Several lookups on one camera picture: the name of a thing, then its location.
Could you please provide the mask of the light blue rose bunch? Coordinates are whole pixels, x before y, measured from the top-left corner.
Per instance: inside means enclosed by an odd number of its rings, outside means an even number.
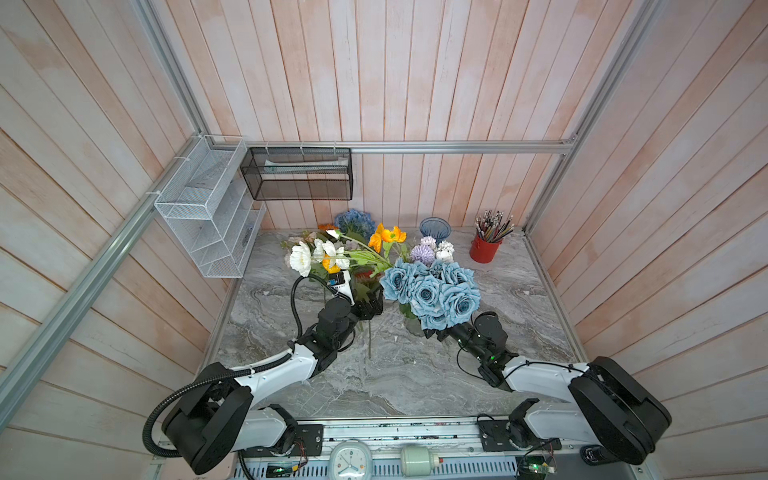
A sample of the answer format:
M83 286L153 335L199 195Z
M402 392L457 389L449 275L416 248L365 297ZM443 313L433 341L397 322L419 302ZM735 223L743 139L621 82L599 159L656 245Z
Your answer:
M380 285L384 298L397 301L427 333L469 322L481 303L474 271L457 262L427 266L398 259L383 273Z

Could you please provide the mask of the clear ribbed glass vase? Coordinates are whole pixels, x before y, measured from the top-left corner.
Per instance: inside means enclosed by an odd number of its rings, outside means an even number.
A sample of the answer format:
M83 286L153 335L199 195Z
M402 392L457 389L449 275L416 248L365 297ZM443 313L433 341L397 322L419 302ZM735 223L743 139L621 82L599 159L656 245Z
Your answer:
M417 336L417 337L422 337L423 336L423 330L422 330L422 326L421 326L421 321L418 318L416 318L416 317L414 317L414 318L406 317L405 321L404 321L404 325L405 325L406 330L411 335L414 335L414 336Z

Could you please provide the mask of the yellow poppy flower stem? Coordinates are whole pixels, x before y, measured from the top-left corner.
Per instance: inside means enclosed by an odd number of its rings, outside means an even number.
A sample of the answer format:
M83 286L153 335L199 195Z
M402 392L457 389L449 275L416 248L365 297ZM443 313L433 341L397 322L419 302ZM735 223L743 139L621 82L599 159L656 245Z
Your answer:
M330 259L336 260L340 268L367 268L371 277L383 274L394 266L394 261L390 259L392 249L395 249L399 256L402 256L406 249L404 244L407 234L397 226L386 229L379 224L368 237L355 231L343 232L338 228L328 229L325 234L333 244L339 244L333 253L327 253Z

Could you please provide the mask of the blue hydrangea flower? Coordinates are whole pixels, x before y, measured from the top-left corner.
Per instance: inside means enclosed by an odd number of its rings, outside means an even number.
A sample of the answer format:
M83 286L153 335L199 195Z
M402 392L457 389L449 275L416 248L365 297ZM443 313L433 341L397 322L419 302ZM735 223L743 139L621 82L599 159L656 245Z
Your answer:
M350 209L334 218L334 225L344 234L356 234L368 240L376 232L376 224L370 213Z

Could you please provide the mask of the pastel mixed flower bouquet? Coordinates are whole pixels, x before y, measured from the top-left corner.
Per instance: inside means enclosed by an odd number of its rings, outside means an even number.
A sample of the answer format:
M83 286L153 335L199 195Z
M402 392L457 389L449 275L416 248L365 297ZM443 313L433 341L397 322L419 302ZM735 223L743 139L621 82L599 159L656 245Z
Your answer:
M426 236L411 249L409 258L411 262L421 262L426 266L435 262L450 264L454 261L454 251L455 248L450 242L438 242L432 236Z

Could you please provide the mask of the blue purple glass vase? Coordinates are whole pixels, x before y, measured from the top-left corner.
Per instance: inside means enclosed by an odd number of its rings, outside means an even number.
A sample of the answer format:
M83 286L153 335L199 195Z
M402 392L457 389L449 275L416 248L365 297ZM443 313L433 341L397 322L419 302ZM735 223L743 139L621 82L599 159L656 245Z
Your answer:
M421 221L419 231L423 237L432 237L437 243L446 240L452 233L449 223L440 217L428 217Z

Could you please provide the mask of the white small-flower green bunch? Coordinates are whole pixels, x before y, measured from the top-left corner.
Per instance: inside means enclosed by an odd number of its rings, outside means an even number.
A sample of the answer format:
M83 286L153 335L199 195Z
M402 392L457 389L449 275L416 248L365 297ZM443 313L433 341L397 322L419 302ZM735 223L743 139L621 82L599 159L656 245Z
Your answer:
M377 279L378 275L376 275L375 277L371 277L369 269L350 267L348 271L350 272L350 275L351 275L352 292L353 292L355 301L360 299L363 295L365 295L368 291L372 290L373 288L380 287ZM320 287L323 289L324 301L327 303L329 300L337 297L334 295L333 290L329 287L328 280L329 280L329 277L322 278L314 274L310 274L308 277L302 277L298 273L298 278L294 281L289 294L290 309L297 326L296 341L307 347L315 348L316 351L318 352L318 355L322 358L332 357L336 355L336 353L343 352L347 350L349 347L351 347L352 343L354 342L354 339L356 338L356 332L360 328L359 324L363 322L361 321L356 325L354 332L346 339L346 341L344 342L344 346L341 348L328 348L319 342L320 338L317 334L318 320L316 321L315 324L309 327L306 327L304 325L304 322L302 321L301 316L299 314L299 309L296 301L296 294L297 294L298 287L304 281L311 281L319 284Z

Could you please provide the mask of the white ranunculus flower stem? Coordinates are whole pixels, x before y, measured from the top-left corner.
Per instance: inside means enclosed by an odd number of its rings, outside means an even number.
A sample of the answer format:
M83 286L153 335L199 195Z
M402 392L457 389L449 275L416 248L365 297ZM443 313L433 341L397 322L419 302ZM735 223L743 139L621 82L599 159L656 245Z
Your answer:
M328 278L331 274L349 270L351 260L341 243L332 241L325 232L304 232L290 236L282 243L286 250L285 263L302 277L310 274Z

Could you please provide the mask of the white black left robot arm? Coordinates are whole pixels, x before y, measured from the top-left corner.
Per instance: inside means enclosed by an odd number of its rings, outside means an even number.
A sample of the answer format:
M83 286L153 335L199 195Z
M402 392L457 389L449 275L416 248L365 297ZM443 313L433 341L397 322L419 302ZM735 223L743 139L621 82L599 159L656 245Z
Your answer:
M211 363L162 400L143 426L145 449L156 457L182 458L196 474L209 472L230 453L243 461L253 449L304 456L296 419L282 406L263 407L261 401L324 372L352 345L358 323L381 314L384 303L381 286L355 297L347 274L334 274L323 286L331 299L283 353L238 369Z

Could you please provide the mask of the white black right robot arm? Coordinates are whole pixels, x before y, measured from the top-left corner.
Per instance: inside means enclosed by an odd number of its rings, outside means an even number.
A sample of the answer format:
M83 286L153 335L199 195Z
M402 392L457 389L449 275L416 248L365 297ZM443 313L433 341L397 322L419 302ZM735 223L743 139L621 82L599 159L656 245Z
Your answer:
M509 351L494 312L442 330L427 327L424 334L456 340L477 360L476 377L491 387L530 395L508 417L510 440L519 448L575 440L589 466L640 465L672 424L669 410L611 358L558 363Z

